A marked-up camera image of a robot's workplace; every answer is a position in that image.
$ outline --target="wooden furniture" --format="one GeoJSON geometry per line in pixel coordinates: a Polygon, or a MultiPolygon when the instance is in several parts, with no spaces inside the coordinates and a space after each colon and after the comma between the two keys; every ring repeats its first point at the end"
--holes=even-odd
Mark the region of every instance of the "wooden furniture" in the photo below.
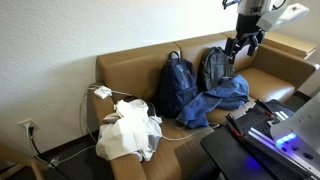
{"type": "Polygon", "coordinates": [[[31,167],[37,180],[41,180],[44,179],[41,170],[49,168],[47,164],[38,161],[34,157],[16,151],[2,143],[0,143],[0,159],[17,163],[6,172],[0,174],[0,180],[10,177],[25,166],[31,167]]]}
{"type": "Polygon", "coordinates": [[[317,50],[317,44],[277,32],[266,33],[264,44],[286,51],[305,60],[307,60],[317,50]]]}

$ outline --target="electrical outlet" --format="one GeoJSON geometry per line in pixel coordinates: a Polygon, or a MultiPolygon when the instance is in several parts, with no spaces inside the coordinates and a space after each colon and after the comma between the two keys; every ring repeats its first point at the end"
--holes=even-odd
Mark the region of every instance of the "electrical outlet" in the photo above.
{"type": "Polygon", "coordinates": [[[27,123],[30,123],[30,127],[33,127],[34,131],[39,129],[39,127],[32,121],[32,119],[26,119],[26,120],[20,121],[18,122],[18,125],[24,130],[26,130],[25,124],[27,123]]]}

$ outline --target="backpack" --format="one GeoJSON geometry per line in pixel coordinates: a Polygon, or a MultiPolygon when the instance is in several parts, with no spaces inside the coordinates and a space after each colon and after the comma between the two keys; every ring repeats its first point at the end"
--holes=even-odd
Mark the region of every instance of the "backpack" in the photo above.
{"type": "Polygon", "coordinates": [[[203,54],[199,66],[197,83],[199,90],[208,91],[221,84],[222,80],[232,77],[234,77],[234,68],[221,47],[209,48],[203,54]]]}
{"type": "Polygon", "coordinates": [[[171,52],[161,71],[158,112],[165,117],[175,118],[197,94],[196,74],[192,63],[180,58],[177,52],[171,52]],[[178,58],[171,59],[173,54],[178,58]]]}

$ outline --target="white wall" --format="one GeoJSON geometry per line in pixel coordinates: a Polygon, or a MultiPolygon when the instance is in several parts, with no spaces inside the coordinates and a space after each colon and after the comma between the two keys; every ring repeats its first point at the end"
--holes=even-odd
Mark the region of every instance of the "white wall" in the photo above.
{"type": "MultiPolygon", "coordinates": [[[[320,1],[319,0],[290,0],[286,4],[300,3],[310,9],[303,19],[278,29],[278,32],[316,43],[318,50],[310,57],[310,61],[320,64],[320,1]]],[[[320,71],[316,72],[299,89],[301,92],[314,96],[320,91],[320,71]]]]}
{"type": "Polygon", "coordinates": [[[30,153],[28,118],[40,151],[80,137],[97,55],[234,29],[236,6],[221,2],[1,0],[0,141],[30,153]]]}

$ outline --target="blue light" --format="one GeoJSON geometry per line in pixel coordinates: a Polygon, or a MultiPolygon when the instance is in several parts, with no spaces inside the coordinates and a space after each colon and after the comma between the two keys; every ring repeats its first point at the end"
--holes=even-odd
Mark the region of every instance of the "blue light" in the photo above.
{"type": "Polygon", "coordinates": [[[296,138],[296,137],[297,137],[297,135],[296,135],[296,134],[291,133],[291,134],[289,134],[287,137],[288,137],[289,139],[294,139],[294,138],[296,138]]]}
{"type": "Polygon", "coordinates": [[[282,138],[283,141],[289,141],[289,138],[287,136],[282,138]]]}
{"type": "Polygon", "coordinates": [[[246,165],[251,170],[256,170],[256,171],[261,170],[259,163],[253,157],[248,157],[246,159],[246,165]]]}
{"type": "Polygon", "coordinates": [[[282,143],[284,143],[284,141],[282,139],[278,139],[277,143],[282,144],[282,143]]]}

